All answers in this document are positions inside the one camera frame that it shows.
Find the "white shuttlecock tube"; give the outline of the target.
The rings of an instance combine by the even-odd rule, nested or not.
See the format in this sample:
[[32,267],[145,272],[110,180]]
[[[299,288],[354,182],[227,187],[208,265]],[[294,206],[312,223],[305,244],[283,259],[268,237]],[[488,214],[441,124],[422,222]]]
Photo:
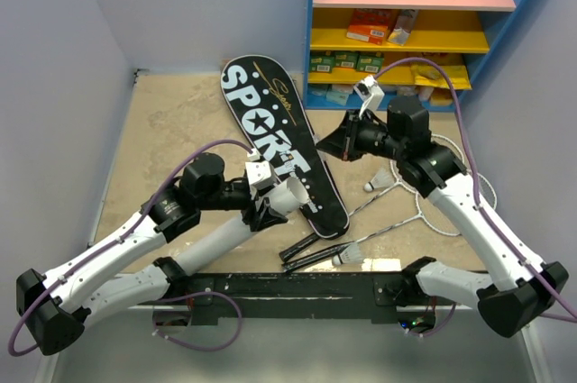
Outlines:
[[[269,202],[279,213],[287,216],[307,205],[310,201],[308,192],[303,183],[297,178],[289,177],[272,196],[263,196],[256,205]],[[227,252],[247,242],[255,234],[243,223],[243,216],[230,219],[206,237],[194,242],[186,250],[177,255],[175,261],[187,275],[192,275],[204,269]]]

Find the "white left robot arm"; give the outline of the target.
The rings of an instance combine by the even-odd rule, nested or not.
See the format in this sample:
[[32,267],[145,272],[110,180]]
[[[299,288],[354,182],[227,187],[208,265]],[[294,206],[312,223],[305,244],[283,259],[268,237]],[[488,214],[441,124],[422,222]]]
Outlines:
[[[277,178],[256,150],[249,153],[243,176],[235,180],[225,180],[220,156],[199,150],[101,242],[57,268],[21,274],[16,280],[17,326],[27,328],[35,349],[50,356],[126,307],[156,300],[176,304],[187,293],[187,277],[255,234],[286,223],[307,201],[302,183]],[[134,261],[199,225],[205,211],[237,215],[177,257],[159,258],[134,275],[121,275]]]

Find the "white shuttlecock front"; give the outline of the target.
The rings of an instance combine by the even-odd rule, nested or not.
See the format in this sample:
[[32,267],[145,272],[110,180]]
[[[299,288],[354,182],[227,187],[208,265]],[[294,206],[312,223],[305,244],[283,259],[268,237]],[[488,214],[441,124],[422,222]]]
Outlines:
[[363,263],[363,261],[364,256],[362,255],[362,250],[357,242],[347,244],[332,257],[332,263],[334,266],[360,264]]

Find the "white shuttlecock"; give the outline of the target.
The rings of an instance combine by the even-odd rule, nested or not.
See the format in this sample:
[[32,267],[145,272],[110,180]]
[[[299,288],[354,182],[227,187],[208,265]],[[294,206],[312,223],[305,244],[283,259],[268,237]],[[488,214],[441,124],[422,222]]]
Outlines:
[[375,175],[363,186],[367,193],[378,189],[386,189],[395,183],[395,178],[388,169],[380,168]]
[[332,263],[334,266],[360,264],[363,263],[363,261],[364,256],[362,255],[362,250],[357,242],[347,244],[332,257]]

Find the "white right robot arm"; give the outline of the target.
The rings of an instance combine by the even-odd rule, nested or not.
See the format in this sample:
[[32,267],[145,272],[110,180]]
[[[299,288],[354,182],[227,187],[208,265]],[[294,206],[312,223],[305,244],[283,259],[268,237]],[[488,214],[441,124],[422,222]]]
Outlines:
[[424,257],[404,270],[403,297],[423,304],[431,296],[476,309],[489,328],[510,338],[561,300],[569,273],[545,262],[504,223],[480,194],[471,163],[432,138],[429,112],[415,97],[389,102],[387,119],[349,110],[317,143],[344,161],[365,154],[394,160],[402,179],[456,228],[482,261],[485,273],[451,268]]

